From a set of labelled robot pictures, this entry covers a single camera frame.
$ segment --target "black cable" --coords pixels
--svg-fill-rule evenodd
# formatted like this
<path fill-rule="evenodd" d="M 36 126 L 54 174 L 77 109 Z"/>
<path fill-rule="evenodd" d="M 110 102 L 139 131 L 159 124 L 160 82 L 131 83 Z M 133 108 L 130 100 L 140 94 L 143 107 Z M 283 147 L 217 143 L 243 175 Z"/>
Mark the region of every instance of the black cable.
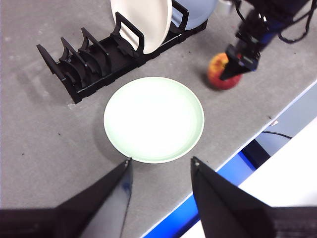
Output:
<path fill-rule="evenodd" d="M 268 131 L 268 130 L 264 130 L 262 131 L 262 133 L 267 133 L 267 134 L 274 134 L 274 135 L 280 135 L 280 136 L 283 136 L 287 139 L 292 139 L 293 137 L 289 136 L 289 135 L 284 135 L 282 133 L 278 133 L 278 132 L 275 132 L 275 131 Z"/>
<path fill-rule="evenodd" d="M 307 18 L 307 22 L 306 22 L 306 26 L 305 26 L 305 32 L 301 35 L 301 37 L 294 39 L 294 40 L 289 40 L 285 37 L 282 36 L 282 31 L 278 33 L 278 37 L 281 41 L 288 43 L 288 44 L 293 44 L 296 42 L 299 42 L 300 40 L 302 40 L 303 38 L 305 38 L 309 32 L 309 28 L 310 28 L 310 23 L 311 23 L 311 19 L 313 17 L 314 11 L 317 8 L 317 0 L 312 0 L 312 7 L 311 10 L 308 11 L 306 14 L 304 14 L 303 16 L 301 16 L 300 18 L 298 18 L 297 20 L 293 21 L 292 23 L 290 23 L 287 27 L 296 24 L 297 22 L 301 21 L 302 19 L 304 19 L 306 16 L 308 16 Z"/>
<path fill-rule="evenodd" d="M 238 14 L 239 17 L 241 18 L 241 20 L 242 20 L 243 22 L 245 22 L 246 19 L 244 18 L 244 16 L 243 16 L 242 13 L 240 12 L 241 1 L 240 1 L 240 0 L 233 0 L 233 2 L 234 2 L 234 5 L 235 5 L 235 7 L 236 7 L 237 14 Z"/>

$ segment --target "table surface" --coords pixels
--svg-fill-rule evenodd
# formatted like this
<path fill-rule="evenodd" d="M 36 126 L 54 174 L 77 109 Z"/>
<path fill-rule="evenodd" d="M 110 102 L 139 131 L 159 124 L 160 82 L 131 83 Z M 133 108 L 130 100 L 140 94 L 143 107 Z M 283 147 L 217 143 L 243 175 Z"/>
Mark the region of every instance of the table surface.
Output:
<path fill-rule="evenodd" d="M 306 39 L 275 39 L 259 69 L 228 91 L 206 84 L 210 58 L 235 42 L 240 22 L 213 14 L 207 29 L 74 105 L 36 49 L 56 59 L 65 37 L 81 46 L 81 27 L 98 40 L 114 28 L 109 0 L 1 1 L 1 207 L 52 207 L 69 199 L 125 158 L 103 127 L 107 101 L 124 84 L 162 76 L 189 87 L 205 111 L 203 135 L 188 154 L 165 164 L 133 162 L 133 191 L 124 238 L 141 236 L 191 191 L 190 158 L 217 168 L 316 80 L 317 17 Z M 303 24 L 285 34 L 300 35 Z"/>

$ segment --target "black dish rack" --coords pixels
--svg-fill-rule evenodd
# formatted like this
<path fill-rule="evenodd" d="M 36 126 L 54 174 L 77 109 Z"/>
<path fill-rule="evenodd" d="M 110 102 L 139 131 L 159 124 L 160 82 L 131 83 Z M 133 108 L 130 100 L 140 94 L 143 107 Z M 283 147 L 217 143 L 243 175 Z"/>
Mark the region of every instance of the black dish rack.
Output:
<path fill-rule="evenodd" d="M 204 30 L 205 21 L 200 26 L 185 30 L 189 11 L 178 2 L 172 0 L 172 6 L 182 14 L 179 27 L 171 22 L 169 32 L 162 45 L 150 54 L 143 54 L 144 35 L 119 12 L 116 12 L 116 26 L 109 37 L 97 41 L 92 34 L 82 28 L 84 42 L 78 51 L 62 37 L 64 52 L 59 62 L 55 62 L 47 50 L 37 45 L 44 61 L 64 84 L 74 103 L 95 93 L 98 89 L 113 83 L 127 72 L 142 66 L 162 52 L 186 40 L 188 37 Z M 137 50 L 120 36 L 121 23 L 127 26 L 138 38 Z"/>

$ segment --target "white plate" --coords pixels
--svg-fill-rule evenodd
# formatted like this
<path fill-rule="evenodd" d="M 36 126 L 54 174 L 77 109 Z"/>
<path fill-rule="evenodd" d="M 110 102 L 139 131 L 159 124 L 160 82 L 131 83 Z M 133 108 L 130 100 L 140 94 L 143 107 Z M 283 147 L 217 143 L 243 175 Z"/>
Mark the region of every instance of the white plate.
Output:
<path fill-rule="evenodd" d="M 186 30 L 191 30 L 203 24 L 212 14 L 218 0 L 177 0 L 189 11 Z M 182 21 L 182 14 L 173 8 L 172 22 L 179 27 Z"/>
<path fill-rule="evenodd" d="M 161 77 L 134 80 L 109 100 L 104 115 L 106 134 L 123 155 L 144 163 L 180 158 L 198 142 L 204 111 L 183 84 Z"/>
<path fill-rule="evenodd" d="M 111 0 L 112 15 L 118 11 L 144 35 L 144 53 L 155 51 L 165 40 L 171 19 L 172 0 Z M 124 24 L 121 36 L 136 50 L 139 38 Z"/>

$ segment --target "red apple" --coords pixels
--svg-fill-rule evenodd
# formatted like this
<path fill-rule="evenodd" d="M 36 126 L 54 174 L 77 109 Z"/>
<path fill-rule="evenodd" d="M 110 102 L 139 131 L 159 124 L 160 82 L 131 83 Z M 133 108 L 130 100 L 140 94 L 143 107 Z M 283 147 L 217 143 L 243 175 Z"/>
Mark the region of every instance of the red apple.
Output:
<path fill-rule="evenodd" d="M 228 62 L 229 59 L 226 53 L 220 53 L 211 59 L 208 66 L 207 76 L 210 84 L 215 88 L 222 90 L 230 89 L 236 86 L 240 81 L 242 77 L 241 74 L 233 76 L 232 78 L 226 80 L 221 80 L 219 78 Z"/>

